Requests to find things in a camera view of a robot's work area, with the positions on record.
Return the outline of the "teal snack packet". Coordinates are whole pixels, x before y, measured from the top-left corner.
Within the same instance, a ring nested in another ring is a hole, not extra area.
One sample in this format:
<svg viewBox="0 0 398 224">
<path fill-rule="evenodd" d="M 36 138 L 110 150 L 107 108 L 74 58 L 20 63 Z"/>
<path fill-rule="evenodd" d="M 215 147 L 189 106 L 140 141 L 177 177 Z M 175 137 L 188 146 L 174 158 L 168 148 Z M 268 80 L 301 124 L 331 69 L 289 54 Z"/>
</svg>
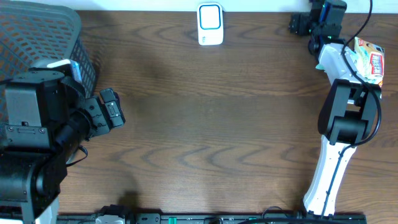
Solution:
<svg viewBox="0 0 398 224">
<path fill-rule="evenodd" d="M 322 64 L 318 64 L 318 65 L 316 65 L 316 67 L 315 67 L 317 70 L 324 70 L 324 66 L 322 65 Z"/>
</svg>

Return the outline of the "white blue snack bag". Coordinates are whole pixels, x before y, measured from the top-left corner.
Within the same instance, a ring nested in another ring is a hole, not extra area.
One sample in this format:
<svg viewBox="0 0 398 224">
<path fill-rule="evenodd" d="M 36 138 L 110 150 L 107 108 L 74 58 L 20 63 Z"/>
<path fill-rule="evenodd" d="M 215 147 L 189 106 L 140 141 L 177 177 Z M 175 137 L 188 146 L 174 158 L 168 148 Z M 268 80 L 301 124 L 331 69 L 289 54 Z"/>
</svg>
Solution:
<svg viewBox="0 0 398 224">
<path fill-rule="evenodd" d="M 356 68 L 361 76 L 368 83 L 382 87 L 385 64 L 384 48 L 355 37 L 354 52 L 356 53 Z"/>
</svg>

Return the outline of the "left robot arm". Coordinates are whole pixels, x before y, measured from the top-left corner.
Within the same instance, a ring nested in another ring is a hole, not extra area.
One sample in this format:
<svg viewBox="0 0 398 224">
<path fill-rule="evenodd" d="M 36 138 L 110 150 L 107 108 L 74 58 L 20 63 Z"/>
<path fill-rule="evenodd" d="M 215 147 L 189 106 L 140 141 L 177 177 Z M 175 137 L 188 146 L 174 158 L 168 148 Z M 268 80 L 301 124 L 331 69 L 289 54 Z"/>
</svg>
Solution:
<svg viewBox="0 0 398 224">
<path fill-rule="evenodd" d="M 110 88 L 87 96 L 70 59 L 40 60 L 4 86 L 1 222 L 55 223 L 60 185 L 83 141 L 124 125 L 119 96 Z"/>
</svg>

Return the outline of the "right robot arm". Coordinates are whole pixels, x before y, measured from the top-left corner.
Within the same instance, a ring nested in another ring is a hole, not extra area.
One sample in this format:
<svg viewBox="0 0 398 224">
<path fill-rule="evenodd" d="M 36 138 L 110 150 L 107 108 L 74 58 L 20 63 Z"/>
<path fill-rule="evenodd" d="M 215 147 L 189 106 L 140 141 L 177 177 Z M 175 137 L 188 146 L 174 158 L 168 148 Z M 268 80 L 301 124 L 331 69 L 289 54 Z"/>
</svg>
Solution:
<svg viewBox="0 0 398 224">
<path fill-rule="evenodd" d="M 309 52 L 331 84 L 318 117 L 320 158 L 303 198 L 308 214 L 331 219 L 349 160 L 358 146 L 369 142 L 381 125 L 383 47 L 358 37 L 340 38 L 347 3 L 312 0 L 309 12 L 293 13 L 289 30 L 309 36 Z"/>
</svg>

